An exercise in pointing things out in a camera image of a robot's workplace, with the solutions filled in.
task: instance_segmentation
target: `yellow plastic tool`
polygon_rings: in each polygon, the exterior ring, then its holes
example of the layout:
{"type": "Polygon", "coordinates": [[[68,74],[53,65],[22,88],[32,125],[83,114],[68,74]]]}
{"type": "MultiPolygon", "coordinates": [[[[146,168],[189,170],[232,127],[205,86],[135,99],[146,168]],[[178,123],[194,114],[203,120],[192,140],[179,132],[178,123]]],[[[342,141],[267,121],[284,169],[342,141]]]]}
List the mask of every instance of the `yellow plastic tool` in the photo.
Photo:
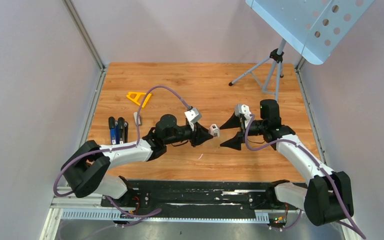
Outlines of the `yellow plastic tool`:
{"type": "MultiPolygon", "coordinates": [[[[140,98],[141,96],[145,96],[146,94],[147,94],[146,92],[129,91],[129,92],[127,93],[126,97],[127,97],[130,101],[132,101],[132,102],[134,102],[135,104],[137,104],[138,106],[140,106],[141,103],[139,102],[139,98],[140,98]]],[[[145,105],[147,104],[147,102],[148,102],[148,100],[150,99],[151,95],[152,95],[152,93],[150,93],[150,94],[148,94],[148,96],[146,96],[145,101],[143,102],[142,108],[145,107],[145,105]]]]}

